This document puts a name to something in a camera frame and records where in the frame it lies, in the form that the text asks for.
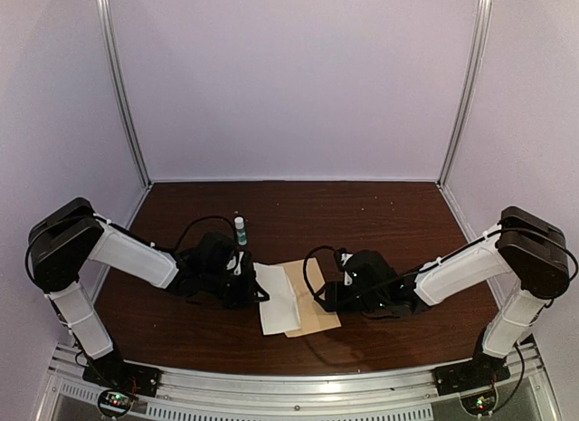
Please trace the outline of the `small green glue stick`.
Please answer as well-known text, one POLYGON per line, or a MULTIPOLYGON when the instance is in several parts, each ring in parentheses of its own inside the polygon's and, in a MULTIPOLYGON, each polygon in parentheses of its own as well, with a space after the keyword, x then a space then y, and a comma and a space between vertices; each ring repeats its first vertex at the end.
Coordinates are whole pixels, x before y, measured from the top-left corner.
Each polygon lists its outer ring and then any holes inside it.
POLYGON ((245 246, 248 243, 245 219, 242 216, 236 216, 233 222, 236 230, 238 245, 245 246))

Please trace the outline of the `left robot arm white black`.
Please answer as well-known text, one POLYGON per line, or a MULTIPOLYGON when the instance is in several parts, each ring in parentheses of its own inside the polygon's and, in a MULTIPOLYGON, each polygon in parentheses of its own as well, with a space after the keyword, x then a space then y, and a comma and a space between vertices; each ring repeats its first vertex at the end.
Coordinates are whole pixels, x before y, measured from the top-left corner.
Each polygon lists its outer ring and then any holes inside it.
POLYGON ((252 255, 234 234, 207 232, 192 248, 165 248, 99 215, 87 199, 72 199, 32 228, 24 268, 80 345, 88 367, 110 388, 124 387, 130 370, 81 285, 87 261, 178 297, 212 294, 230 310, 270 298, 257 281, 252 255))

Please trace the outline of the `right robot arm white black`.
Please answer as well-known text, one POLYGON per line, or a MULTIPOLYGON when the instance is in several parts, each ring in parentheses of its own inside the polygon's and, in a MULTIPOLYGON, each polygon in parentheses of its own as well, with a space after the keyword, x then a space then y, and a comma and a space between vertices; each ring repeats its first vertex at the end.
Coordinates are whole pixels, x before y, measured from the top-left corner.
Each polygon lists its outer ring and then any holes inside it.
POLYGON ((309 287, 326 312, 360 311, 401 319, 423 313, 451 296, 503 274, 516 278, 508 299, 481 332, 464 366, 470 385, 484 385, 541 311, 561 297, 578 275, 578 260, 557 227, 509 206, 499 221, 458 250, 397 273, 377 251, 332 251, 343 279, 309 287))

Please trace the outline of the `brown kraft envelope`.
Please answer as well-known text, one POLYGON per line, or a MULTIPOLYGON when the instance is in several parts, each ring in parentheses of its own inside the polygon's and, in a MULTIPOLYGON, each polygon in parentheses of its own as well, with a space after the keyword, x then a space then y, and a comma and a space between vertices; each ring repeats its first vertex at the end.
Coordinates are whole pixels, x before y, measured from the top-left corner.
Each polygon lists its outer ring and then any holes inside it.
POLYGON ((286 332, 288 338, 297 338, 333 330, 342 326, 335 312, 326 312, 313 299, 303 278, 303 260, 283 263, 289 281, 296 294, 300 328, 286 332))

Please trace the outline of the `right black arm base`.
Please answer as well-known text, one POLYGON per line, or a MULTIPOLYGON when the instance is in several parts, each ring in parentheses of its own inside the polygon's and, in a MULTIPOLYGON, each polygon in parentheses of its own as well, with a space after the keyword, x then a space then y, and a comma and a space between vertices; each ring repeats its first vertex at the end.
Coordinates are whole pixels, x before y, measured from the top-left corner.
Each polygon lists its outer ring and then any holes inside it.
POLYGON ((480 349, 470 360, 437 367, 433 370, 439 396, 490 387, 511 377, 505 358, 495 358, 480 349))

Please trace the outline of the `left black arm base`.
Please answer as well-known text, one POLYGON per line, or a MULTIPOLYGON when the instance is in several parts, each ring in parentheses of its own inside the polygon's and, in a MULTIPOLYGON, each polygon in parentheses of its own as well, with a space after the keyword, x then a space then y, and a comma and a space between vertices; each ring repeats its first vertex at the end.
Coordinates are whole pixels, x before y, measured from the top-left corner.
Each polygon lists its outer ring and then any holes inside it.
POLYGON ((125 361, 116 343, 113 350, 101 358, 88 357, 82 379, 104 388, 130 395, 155 397, 161 371, 125 361))

